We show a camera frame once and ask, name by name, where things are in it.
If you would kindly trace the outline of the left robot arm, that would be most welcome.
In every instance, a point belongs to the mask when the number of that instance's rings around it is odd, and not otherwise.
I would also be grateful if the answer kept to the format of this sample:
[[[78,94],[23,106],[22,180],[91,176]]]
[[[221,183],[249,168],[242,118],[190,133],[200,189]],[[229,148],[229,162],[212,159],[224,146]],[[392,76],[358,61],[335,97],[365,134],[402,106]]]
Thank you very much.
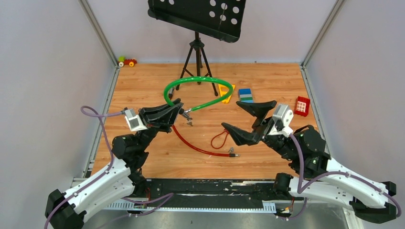
[[[106,143],[110,162],[82,183],[48,196],[44,228],[81,229],[90,218],[113,202],[146,192],[146,179],[141,168],[149,153],[146,151],[159,132],[170,133],[177,116],[184,113],[180,99],[156,107],[143,107],[138,112],[125,108],[120,112],[99,114],[90,106],[81,112],[90,117],[123,115],[131,134],[117,136]]]

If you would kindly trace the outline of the green cable lock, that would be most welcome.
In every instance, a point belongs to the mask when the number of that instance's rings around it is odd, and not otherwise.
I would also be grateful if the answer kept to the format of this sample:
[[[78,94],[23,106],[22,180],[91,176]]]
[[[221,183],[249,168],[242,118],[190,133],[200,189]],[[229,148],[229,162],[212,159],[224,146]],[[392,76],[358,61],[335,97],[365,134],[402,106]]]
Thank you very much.
[[[214,105],[216,103],[219,103],[219,102],[227,99],[229,96],[231,96],[233,94],[233,91],[234,91],[233,86],[230,83],[228,83],[227,81],[224,81],[222,79],[211,78],[211,77],[200,77],[200,76],[198,76],[198,77],[197,76],[196,77],[189,77],[189,78],[181,78],[181,79],[178,79],[178,80],[175,80],[175,81],[171,82],[170,84],[168,84],[165,87],[165,89],[163,91],[163,98],[166,101],[166,103],[169,104],[169,105],[174,105],[173,101],[169,98],[169,89],[171,89],[173,87],[176,87],[176,86],[178,86],[180,84],[183,84],[183,83],[191,83],[191,82],[216,83],[216,84],[225,86],[228,89],[228,92],[226,94],[224,94],[224,95],[221,95],[219,98],[216,98],[216,99],[214,99],[212,101],[209,101],[209,102],[206,102],[204,104],[192,107],[190,109],[191,112],[194,112],[194,111],[209,107],[211,105]]]

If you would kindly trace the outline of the keys of green lock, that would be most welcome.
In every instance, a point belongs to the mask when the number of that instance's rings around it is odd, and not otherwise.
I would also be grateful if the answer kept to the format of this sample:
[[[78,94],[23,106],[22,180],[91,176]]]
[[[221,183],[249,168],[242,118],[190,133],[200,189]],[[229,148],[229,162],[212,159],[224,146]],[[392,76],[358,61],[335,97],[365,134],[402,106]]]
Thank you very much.
[[[190,115],[188,113],[183,113],[182,117],[184,117],[187,120],[187,125],[193,126],[192,118],[190,117]]]

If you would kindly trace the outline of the red padlock with thin cable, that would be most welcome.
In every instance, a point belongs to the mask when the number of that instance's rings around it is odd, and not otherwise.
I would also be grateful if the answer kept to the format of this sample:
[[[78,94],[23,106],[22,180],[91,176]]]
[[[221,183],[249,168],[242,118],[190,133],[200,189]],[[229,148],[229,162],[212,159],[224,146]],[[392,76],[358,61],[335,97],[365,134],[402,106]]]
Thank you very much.
[[[215,135],[211,141],[210,145],[213,149],[221,149],[224,147],[227,139],[229,136],[229,132],[227,130],[223,130],[221,133]]]

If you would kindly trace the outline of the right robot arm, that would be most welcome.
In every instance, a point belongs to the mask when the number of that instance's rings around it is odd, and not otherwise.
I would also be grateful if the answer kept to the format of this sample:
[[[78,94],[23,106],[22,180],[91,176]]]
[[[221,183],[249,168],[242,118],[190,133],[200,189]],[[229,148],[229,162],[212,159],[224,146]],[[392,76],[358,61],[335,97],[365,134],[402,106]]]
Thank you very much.
[[[382,224],[401,216],[394,199],[396,184],[377,182],[345,167],[328,154],[326,142],[311,125],[297,130],[290,127],[294,113],[287,104],[276,101],[237,105],[255,118],[248,132],[228,123],[224,129],[238,146],[260,142],[288,161],[296,176],[276,175],[272,191],[278,199],[316,199],[351,210],[370,223]]]

